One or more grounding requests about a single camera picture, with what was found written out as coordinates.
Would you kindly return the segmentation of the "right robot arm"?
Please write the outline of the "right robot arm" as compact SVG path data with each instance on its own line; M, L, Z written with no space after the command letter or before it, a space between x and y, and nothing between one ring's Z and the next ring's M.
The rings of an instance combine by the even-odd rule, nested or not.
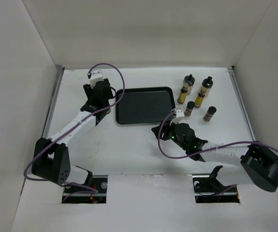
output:
M208 179L213 191L238 184L254 184L267 192L278 188L278 150L269 145L257 141L217 145L197 137L187 123L166 121L152 132L158 141L173 141L187 159L217 162Z

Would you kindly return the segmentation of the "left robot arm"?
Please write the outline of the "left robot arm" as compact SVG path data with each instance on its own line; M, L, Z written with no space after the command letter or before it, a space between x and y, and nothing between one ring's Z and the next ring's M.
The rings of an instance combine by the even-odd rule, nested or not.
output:
M36 142L31 173L60 186L76 183L76 187L86 193L92 189L91 172L71 165L70 150L107 115L109 100L114 96L107 78L91 81L83 88L88 100L78 115L54 136L42 137Z

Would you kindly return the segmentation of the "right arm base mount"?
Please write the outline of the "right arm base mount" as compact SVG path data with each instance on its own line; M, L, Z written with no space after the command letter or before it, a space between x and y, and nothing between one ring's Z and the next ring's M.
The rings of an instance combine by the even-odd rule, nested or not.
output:
M224 186L216 179L222 165L210 174L192 176L196 203L240 203L236 185Z

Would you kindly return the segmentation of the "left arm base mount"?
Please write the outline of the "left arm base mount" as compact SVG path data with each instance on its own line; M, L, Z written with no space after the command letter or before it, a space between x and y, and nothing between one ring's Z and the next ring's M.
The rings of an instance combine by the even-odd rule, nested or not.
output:
M107 175L94 175L88 187L66 185L63 190L63 204L105 204L108 189Z

